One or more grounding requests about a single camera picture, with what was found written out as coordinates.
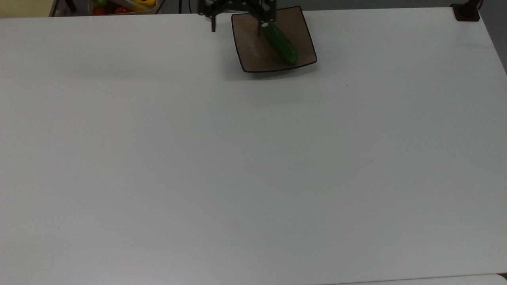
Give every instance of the brown plate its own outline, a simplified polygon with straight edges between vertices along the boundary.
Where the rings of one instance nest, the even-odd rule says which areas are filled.
[[[298,52],[298,62],[288,64],[269,45],[266,38],[257,36],[257,20],[250,14],[232,15],[232,33],[244,72],[273,72],[307,66],[317,62],[312,38],[301,7],[276,11],[276,26],[285,34]]]

